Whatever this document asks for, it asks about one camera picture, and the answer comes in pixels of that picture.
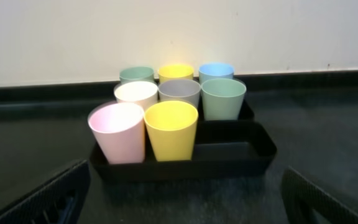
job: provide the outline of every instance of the cup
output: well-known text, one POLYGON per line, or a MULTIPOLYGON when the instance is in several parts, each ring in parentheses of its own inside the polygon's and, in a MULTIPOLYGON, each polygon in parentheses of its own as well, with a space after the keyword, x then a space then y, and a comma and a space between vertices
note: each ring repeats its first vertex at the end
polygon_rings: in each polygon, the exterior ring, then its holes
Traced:
POLYGON ((157 103, 158 87, 148 81, 136 81, 122 84, 114 89, 114 95, 119 103, 135 103, 147 110, 157 103))
POLYGON ((134 81, 154 82, 154 70, 149 67, 132 67, 122 70, 119 73, 122 84, 134 81))
POLYGON ((234 68, 226 63, 207 63, 198 69, 200 83, 214 78, 230 78, 233 79, 234 68))
POLYGON ((115 102, 98 106, 89 114, 88 125, 110 164, 143 162, 143 116, 139 105, 115 102))
POLYGON ((197 109, 183 101, 154 104, 144 114, 157 161, 190 160, 193 154, 197 109))
POLYGON ((193 79, 194 68, 189 65, 166 65, 158 70, 160 83, 173 79, 193 79))
POLYGON ((198 107, 201 85, 194 80, 168 80, 158 86, 161 101, 178 100, 198 107))
POLYGON ((215 78, 201 85, 207 121, 237 119, 247 87, 237 80, 215 78))

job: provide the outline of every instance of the green cup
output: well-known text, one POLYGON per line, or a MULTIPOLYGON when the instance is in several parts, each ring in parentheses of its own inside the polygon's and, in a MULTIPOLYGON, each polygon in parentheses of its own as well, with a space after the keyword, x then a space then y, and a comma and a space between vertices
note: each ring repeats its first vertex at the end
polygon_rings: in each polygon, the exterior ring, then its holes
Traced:
POLYGON ((247 87, 237 80, 216 78, 201 85, 206 121, 238 119, 247 87))
POLYGON ((134 81, 154 82, 154 70, 149 67, 132 67, 122 70, 119 73, 122 84, 134 81))

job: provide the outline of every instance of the black countertop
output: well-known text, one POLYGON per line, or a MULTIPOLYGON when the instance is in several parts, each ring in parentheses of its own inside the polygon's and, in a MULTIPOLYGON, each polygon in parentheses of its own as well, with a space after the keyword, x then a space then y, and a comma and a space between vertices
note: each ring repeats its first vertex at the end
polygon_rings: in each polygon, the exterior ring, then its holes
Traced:
MULTIPOLYGON (((280 181, 289 165, 358 199, 358 88, 246 96, 278 153, 263 177, 105 185, 92 182, 78 223, 288 223, 280 181)), ((87 158, 86 117, 106 101, 0 106, 0 204, 12 188, 87 158)))

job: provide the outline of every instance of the tray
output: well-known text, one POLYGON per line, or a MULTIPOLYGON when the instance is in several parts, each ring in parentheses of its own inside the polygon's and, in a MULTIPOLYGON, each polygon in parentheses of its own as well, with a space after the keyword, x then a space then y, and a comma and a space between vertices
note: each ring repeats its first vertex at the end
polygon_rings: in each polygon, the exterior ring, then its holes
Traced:
POLYGON ((259 123, 208 121, 198 124, 191 161, 157 162, 146 136, 140 164, 109 165, 99 146, 90 163, 107 183, 263 175, 277 149, 259 123))
MULTIPOLYGON (((248 105, 248 103, 244 99, 244 101, 242 102, 242 105, 241 105, 238 120, 245 120, 245 119, 253 120, 254 116, 255 116, 254 112, 252 111, 251 107, 248 105)), ((200 102, 198 103, 198 121, 205 121, 202 98, 200 98, 200 102)))

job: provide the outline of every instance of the wall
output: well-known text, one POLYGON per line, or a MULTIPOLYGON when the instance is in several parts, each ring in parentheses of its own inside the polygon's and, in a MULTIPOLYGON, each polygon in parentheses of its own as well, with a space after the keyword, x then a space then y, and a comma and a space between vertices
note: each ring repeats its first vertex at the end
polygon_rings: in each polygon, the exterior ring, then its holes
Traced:
POLYGON ((241 74, 358 68, 358 1, 0 0, 0 86, 210 61, 241 74))

